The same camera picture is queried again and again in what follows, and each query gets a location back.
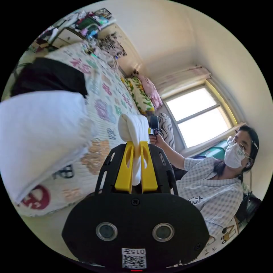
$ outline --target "plaid shirt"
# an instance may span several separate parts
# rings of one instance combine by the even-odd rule
[[[187,173],[177,181],[180,197],[196,206],[204,217],[209,234],[216,237],[235,216],[243,201],[243,187],[237,178],[209,180],[215,158],[186,158],[184,169]]]

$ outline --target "face mask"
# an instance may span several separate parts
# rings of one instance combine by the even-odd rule
[[[225,152],[225,164],[233,169],[242,167],[241,161],[245,153],[238,143],[230,143]]]

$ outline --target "pillow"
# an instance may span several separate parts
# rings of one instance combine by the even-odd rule
[[[104,38],[99,39],[98,42],[99,42],[99,47],[102,50],[105,50],[115,59],[118,59],[122,56],[127,56],[127,53],[125,52],[124,48],[117,40],[116,33],[109,34],[105,36]]]
[[[40,182],[80,159],[96,127],[80,93],[38,91],[0,104],[0,172],[19,204]]]
[[[173,126],[171,124],[171,119],[165,113],[160,112],[158,115],[159,128],[162,130],[162,137],[165,142],[174,150],[174,136],[173,136]]]
[[[137,77],[121,78],[124,85],[127,87],[130,95],[136,103],[136,106],[140,113],[146,117],[154,116],[155,110],[150,98],[146,95],[143,90],[141,81]]]
[[[151,99],[155,110],[161,108],[163,105],[163,102],[156,90],[156,87],[151,82],[151,80],[149,80],[147,77],[143,75],[140,75],[136,70],[134,70],[134,75],[141,80],[143,89],[145,93],[148,95],[148,97]]]

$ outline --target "window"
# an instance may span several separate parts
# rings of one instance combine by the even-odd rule
[[[219,101],[203,85],[165,100],[186,148],[208,141],[232,127]]]

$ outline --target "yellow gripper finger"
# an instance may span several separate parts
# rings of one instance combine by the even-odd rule
[[[141,184],[142,193],[147,191],[156,191],[158,188],[156,175],[154,173],[153,161],[151,158],[149,146],[147,141],[140,142],[140,153],[141,153]]]
[[[120,164],[119,173],[115,183],[117,191],[132,192],[134,145],[128,141]]]

